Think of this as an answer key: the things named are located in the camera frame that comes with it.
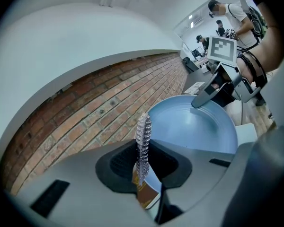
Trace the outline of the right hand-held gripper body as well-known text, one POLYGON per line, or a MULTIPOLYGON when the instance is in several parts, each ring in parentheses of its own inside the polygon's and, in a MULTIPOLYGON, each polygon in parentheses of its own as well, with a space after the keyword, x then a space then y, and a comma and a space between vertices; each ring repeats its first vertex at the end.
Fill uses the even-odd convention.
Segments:
POLYGON ((216 36, 211 36, 209 39, 207 59, 211 64, 215 65, 215 69, 219 64, 222 64, 222 83, 229 82, 234 89, 232 96, 244 103, 248 102, 261 90, 260 87, 252 89, 247 79, 241 76, 237 67, 238 54, 245 52, 251 54, 248 50, 238 47, 236 40, 216 36))

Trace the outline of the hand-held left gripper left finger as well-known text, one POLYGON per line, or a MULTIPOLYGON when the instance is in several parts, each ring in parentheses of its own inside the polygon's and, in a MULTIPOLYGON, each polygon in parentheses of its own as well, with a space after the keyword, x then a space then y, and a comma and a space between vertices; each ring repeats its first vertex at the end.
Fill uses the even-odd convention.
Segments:
POLYGON ((60 227, 155 227, 132 183, 134 140, 73 154, 22 189, 38 224, 60 227))

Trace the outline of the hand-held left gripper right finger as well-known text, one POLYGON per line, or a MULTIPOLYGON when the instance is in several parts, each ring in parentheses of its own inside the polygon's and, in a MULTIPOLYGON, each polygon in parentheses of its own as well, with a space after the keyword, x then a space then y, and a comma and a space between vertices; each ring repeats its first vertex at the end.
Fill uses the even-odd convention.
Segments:
POLYGON ((187 212, 220 181, 234 155, 150 141, 150 166, 161 182, 157 223, 187 212))

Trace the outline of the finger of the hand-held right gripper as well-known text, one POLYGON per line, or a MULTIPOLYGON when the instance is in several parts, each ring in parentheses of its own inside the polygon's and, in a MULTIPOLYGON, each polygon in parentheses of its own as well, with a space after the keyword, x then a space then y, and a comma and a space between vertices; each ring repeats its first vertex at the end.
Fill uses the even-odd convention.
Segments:
POLYGON ((221 86, 220 84, 222 83, 222 64, 219 64, 217 68, 215 69, 213 75, 207 81, 204 83, 200 89, 198 90, 198 95, 202 96, 215 96, 219 93, 221 86))
POLYGON ((229 82, 221 85, 217 82, 211 82, 211 84, 209 82, 204 83, 197 91, 191 105, 194 108, 199 108, 209 101, 213 101, 219 106, 225 107, 235 101, 235 98, 232 96, 233 91, 233 86, 229 82))

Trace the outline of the blue large plate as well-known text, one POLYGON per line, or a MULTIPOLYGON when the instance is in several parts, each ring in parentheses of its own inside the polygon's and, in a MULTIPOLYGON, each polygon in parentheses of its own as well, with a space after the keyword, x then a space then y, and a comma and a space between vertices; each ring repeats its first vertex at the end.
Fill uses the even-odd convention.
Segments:
POLYGON ((212 101, 193 108, 193 99, 190 95, 173 96, 152 107, 148 111, 152 121, 151 139, 235 155, 238 140, 232 119, 212 101))

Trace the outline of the grey glittery sponge cloth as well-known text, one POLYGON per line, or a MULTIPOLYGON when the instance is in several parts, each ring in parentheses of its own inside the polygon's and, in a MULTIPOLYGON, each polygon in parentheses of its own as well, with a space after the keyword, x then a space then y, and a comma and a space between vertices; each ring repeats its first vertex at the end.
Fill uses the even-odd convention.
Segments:
POLYGON ((136 129, 136 171, 139 177, 139 185, 142 183, 149 172, 149 142, 151 139, 152 123, 147 113, 142 113, 137 122, 136 129))

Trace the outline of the person's right forearm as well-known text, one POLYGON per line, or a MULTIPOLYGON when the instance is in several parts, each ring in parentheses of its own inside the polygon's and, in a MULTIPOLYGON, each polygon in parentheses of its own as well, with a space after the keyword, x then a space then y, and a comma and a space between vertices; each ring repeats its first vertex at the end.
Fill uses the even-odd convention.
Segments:
MULTIPOLYGON (((243 54, 251 61, 257 77, 259 77, 263 72, 271 72, 277 69, 282 62, 284 58, 284 32, 265 3, 262 2, 257 7, 267 22, 268 29, 262 42, 250 50, 251 54, 246 52, 243 54)), ((244 61, 237 58, 236 64, 241 76, 252 83, 256 77, 252 76, 244 61)))

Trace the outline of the white cardboard box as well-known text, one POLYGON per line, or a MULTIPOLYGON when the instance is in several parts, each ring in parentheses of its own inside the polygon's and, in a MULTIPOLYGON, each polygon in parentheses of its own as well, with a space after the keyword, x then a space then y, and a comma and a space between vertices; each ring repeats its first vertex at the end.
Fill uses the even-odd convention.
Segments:
POLYGON ((198 95, 202 89, 206 86, 205 82, 196 82, 195 84, 193 84, 191 87, 189 87, 188 89, 186 89, 184 91, 184 94, 186 95, 198 95))

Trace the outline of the black wristband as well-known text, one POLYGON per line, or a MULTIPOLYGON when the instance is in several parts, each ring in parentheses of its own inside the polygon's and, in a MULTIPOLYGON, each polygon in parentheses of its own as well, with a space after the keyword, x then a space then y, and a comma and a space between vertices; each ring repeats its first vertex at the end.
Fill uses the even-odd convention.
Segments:
POLYGON ((250 70, 251 74, 253 77, 257 77, 257 73, 251 63, 251 61, 248 59, 248 57, 246 57, 244 54, 239 53, 237 58, 240 58, 244 61, 244 63, 246 64, 246 66, 248 67, 248 69, 250 70))

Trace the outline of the white air conditioner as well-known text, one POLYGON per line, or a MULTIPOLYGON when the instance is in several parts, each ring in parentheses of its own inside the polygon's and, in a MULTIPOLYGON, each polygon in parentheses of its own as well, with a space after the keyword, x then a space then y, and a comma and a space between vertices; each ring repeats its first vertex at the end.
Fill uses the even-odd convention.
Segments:
POLYGON ((191 22, 190 22, 191 27, 197 27, 197 26, 199 26, 200 24, 203 23, 204 18, 203 18, 202 15, 196 14, 196 15, 192 16, 190 20, 191 20, 191 22))

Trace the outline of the brown hardcover book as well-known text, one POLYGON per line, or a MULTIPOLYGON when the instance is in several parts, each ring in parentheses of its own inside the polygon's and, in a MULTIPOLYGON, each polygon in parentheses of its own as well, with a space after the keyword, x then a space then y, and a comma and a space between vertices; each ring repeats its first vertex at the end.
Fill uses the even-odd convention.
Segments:
POLYGON ((145 177, 142 185, 139 185, 137 170, 134 169, 132 182, 137 186, 137 199, 140 205, 146 210, 151 209, 160 199, 161 195, 161 182, 153 169, 150 167, 149 173, 145 177))

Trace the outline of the dark table with white frame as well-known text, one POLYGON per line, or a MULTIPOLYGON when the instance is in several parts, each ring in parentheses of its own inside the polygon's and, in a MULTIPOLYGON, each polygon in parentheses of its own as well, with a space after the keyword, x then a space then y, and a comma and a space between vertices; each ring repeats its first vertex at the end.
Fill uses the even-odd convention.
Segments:
POLYGON ((205 72, 203 73, 202 69, 199 69, 193 73, 190 73, 187 75, 186 77, 186 81, 184 83, 184 87, 182 90, 182 95, 184 95, 184 91, 186 89, 188 89, 189 87, 191 87, 193 84, 195 84, 196 82, 207 82, 209 81, 209 79, 211 78, 212 74, 211 72, 205 72))

